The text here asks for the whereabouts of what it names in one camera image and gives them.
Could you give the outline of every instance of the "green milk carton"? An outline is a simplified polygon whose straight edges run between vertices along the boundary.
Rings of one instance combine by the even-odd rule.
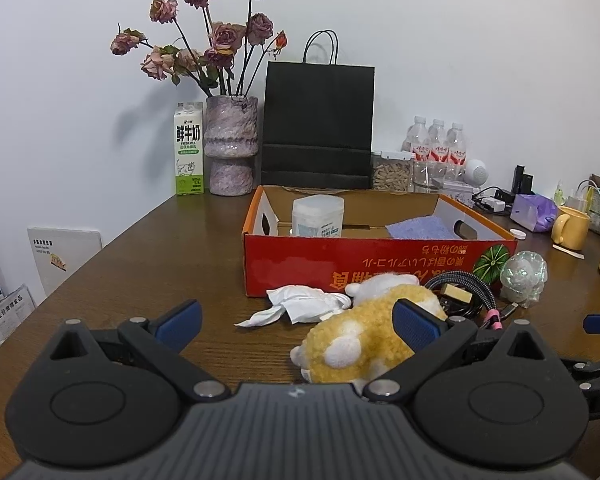
[[[205,191],[202,169],[202,103],[178,103],[173,116],[176,194]]]

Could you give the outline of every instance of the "jar of seeds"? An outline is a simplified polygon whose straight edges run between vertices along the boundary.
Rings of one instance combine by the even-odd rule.
[[[413,173],[412,158],[411,152],[374,152],[373,189],[409,191]]]

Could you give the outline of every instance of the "plush toy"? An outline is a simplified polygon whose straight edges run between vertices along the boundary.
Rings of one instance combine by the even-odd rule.
[[[366,383],[413,355],[394,332],[392,309],[407,298],[434,316],[446,314],[438,298],[410,274],[380,274],[345,289],[353,307],[314,326],[291,360],[312,383]]]

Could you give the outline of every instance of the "black paper bag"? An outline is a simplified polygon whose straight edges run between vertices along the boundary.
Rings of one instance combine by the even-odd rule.
[[[369,189],[374,77],[371,66],[270,62],[261,183]]]

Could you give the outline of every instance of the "crumpled tissue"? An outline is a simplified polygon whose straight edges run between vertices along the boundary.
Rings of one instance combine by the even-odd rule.
[[[268,290],[267,296],[272,307],[256,312],[246,321],[235,326],[263,326],[280,319],[286,312],[291,323],[317,323],[342,313],[351,306],[351,299],[345,294],[324,292],[306,285],[285,285]]]

